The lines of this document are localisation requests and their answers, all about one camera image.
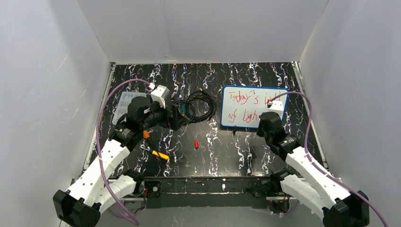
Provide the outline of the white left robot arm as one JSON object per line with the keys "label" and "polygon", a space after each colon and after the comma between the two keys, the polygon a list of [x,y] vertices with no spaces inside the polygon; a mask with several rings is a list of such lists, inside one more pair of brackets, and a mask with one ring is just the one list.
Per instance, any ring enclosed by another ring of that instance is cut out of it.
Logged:
{"label": "white left robot arm", "polygon": [[53,196],[58,218],[72,227],[94,227],[101,215],[121,198],[138,189],[144,177],[124,172],[115,182],[108,179],[114,170],[144,140],[144,131],[155,126],[178,130],[187,123],[178,103],[163,106],[154,98],[135,97],[119,118],[97,159],[66,191]]}

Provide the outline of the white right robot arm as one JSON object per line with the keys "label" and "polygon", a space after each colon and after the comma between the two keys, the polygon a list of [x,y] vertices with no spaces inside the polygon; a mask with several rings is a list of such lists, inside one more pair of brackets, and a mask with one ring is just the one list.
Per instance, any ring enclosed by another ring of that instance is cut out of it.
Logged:
{"label": "white right robot arm", "polygon": [[270,150],[300,173],[290,171],[271,174],[272,185],[289,194],[316,214],[326,227],[366,227],[370,223],[368,197],[362,192],[349,192],[312,156],[305,153],[299,139],[285,132],[275,112],[260,115],[257,135],[263,137]]}

